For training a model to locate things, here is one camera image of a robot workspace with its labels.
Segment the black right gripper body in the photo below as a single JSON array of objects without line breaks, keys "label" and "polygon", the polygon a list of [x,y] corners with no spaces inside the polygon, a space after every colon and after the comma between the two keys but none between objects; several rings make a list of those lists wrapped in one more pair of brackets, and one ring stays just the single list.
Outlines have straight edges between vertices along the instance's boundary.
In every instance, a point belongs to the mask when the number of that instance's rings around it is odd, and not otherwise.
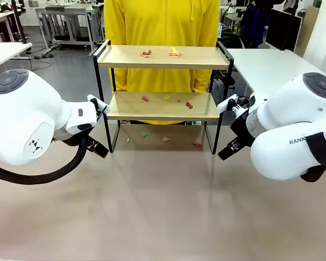
[{"label": "black right gripper body", "polygon": [[230,129],[234,132],[236,137],[241,142],[254,142],[255,137],[253,137],[246,125],[246,119],[248,117],[249,113],[248,110],[246,110],[244,113],[242,113],[230,126]]}]

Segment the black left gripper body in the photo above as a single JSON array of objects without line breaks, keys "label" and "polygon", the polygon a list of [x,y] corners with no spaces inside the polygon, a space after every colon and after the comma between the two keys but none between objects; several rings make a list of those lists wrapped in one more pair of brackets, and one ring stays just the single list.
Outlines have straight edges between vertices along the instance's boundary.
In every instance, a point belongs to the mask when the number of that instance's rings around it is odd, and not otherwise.
[{"label": "black left gripper body", "polygon": [[87,142],[96,142],[96,140],[90,135],[92,129],[87,129],[80,132],[80,140],[85,140]]}]

